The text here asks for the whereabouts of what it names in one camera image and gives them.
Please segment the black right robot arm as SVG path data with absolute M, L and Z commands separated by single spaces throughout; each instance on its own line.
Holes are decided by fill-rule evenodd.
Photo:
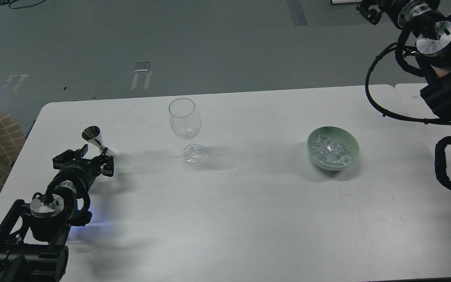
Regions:
M 397 40 L 376 56 L 365 77 L 364 89 L 370 104 L 383 117 L 412 123 L 451 126 L 451 14 L 444 16 L 438 0 L 362 0 L 356 7 L 369 23 L 376 25 L 386 14 L 400 30 Z M 396 114 L 371 96 L 369 80 L 377 63 L 393 53 L 405 72 L 424 78 L 427 86 L 420 96 L 435 118 L 413 118 Z

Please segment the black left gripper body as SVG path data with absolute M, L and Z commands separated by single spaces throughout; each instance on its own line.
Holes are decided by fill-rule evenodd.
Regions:
M 93 159 L 72 159 L 69 157 L 55 157 L 52 159 L 52 166 L 59 170 L 57 175 L 48 184 L 45 191 L 46 195 L 54 193 L 59 184 L 64 181 L 72 182 L 77 196 L 88 195 L 95 179 L 100 175 L 103 165 L 102 157 L 97 156 Z

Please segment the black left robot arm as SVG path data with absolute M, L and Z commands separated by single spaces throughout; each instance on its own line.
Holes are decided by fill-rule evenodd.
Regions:
M 59 282 L 66 272 L 70 229 L 92 219 L 89 190 L 99 175 L 114 175 L 107 147 L 86 159 L 88 145 L 52 159 L 58 171 L 44 193 L 15 200 L 0 223 L 0 282 Z

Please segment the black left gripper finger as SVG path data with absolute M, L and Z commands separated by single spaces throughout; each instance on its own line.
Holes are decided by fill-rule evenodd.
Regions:
M 84 144 L 82 148 L 79 148 L 77 150 L 65 150 L 64 152 L 52 158 L 52 167 L 56 170 L 59 170 L 61 168 L 64 168 L 70 162 L 83 159 L 83 157 L 88 152 L 88 147 L 89 146 L 87 144 Z
M 100 155 L 93 157 L 92 169 L 94 175 L 104 175 L 106 177 L 114 176 L 114 157 L 108 155 L 106 152 L 100 153 Z

